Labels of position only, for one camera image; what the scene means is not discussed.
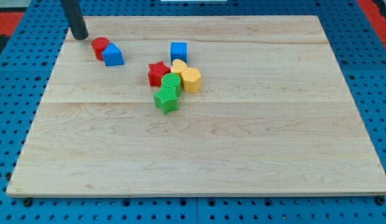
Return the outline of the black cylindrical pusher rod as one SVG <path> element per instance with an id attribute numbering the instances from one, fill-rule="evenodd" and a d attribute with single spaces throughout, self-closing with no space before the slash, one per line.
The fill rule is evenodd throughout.
<path id="1" fill-rule="evenodd" d="M 89 34 L 78 0 L 60 0 L 69 28 L 75 40 L 85 40 Z"/>

